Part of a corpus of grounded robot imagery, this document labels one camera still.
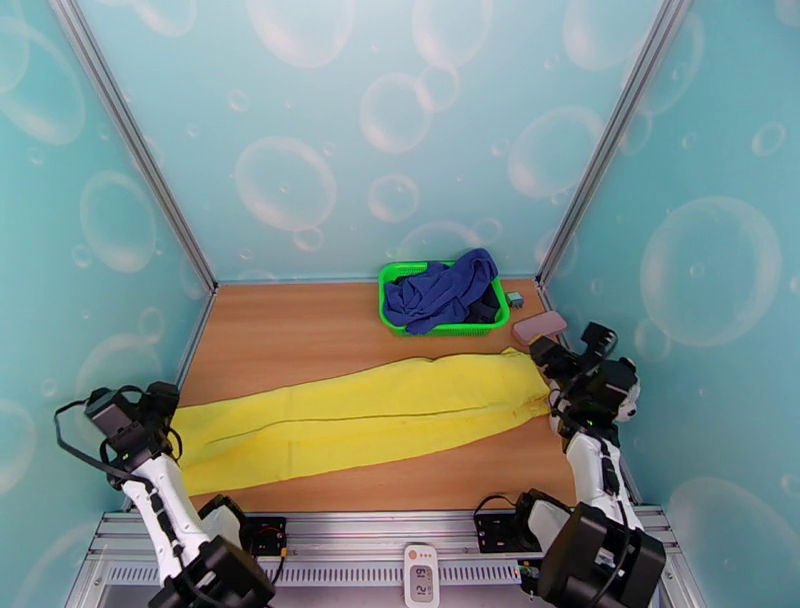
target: blue cloth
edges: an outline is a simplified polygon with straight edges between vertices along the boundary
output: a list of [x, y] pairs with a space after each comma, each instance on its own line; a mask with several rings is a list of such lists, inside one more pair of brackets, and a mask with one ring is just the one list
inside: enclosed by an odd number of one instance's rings
[[442, 323], [461, 323], [497, 276], [492, 256], [473, 249], [452, 265], [429, 262], [425, 272], [387, 283], [383, 313], [410, 334], [426, 334]]

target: yellow pants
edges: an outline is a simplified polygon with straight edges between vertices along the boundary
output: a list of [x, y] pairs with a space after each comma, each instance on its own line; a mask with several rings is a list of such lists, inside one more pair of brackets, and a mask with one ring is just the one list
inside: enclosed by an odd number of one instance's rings
[[189, 494], [205, 494], [430, 454], [548, 411], [530, 357], [453, 355], [207, 405], [173, 427]]

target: digital display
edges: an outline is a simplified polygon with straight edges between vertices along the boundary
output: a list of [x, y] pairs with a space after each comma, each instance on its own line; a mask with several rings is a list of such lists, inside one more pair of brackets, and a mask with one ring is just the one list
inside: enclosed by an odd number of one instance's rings
[[415, 602], [433, 601], [433, 571], [429, 566], [411, 568], [411, 599]]

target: blue wall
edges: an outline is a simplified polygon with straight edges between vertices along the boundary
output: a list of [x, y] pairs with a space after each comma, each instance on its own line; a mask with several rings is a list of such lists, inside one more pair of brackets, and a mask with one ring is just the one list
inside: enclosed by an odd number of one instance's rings
[[223, 282], [532, 275], [659, 0], [82, 0]]
[[63, 605], [122, 501], [57, 448], [53, 411], [176, 378], [206, 297], [47, 2], [0, 0], [0, 606]]
[[697, 0], [551, 285], [637, 359], [627, 460], [711, 606], [800, 605], [798, 61], [797, 2]]

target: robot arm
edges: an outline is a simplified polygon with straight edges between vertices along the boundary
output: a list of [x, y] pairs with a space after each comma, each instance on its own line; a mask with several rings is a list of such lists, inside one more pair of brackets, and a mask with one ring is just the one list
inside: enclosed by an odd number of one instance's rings
[[[139, 393], [137, 402], [127, 395]], [[61, 437], [59, 445], [73, 456], [108, 475], [112, 487], [122, 490], [136, 505], [153, 542], [162, 589], [150, 608], [265, 608], [274, 587], [256, 561], [242, 550], [241, 510], [217, 496], [198, 513], [183, 485], [180, 468], [168, 439], [170, 421], [178, 405], [178, 391], [163, 382], [146, 391], [132, 386], [103, 388], [85, 402], [85, 415], [103, 432], [102, 462], [79, 452]], [[116, 456], [108, 456], [111, 447]]]
[[629, 359], [607, 360], [611, 330], [590, 323], [576, 355], [547, 338], [531, 356], [550, 381], [551, 427], [572, 467], [578, 506], [532, 490], [517, 501], [545, 557], [539, 594], [555, 606], [644, 608], [666, 561], [645, 534], [623, 483], [616, 422], [636, 413], [639, 380]]

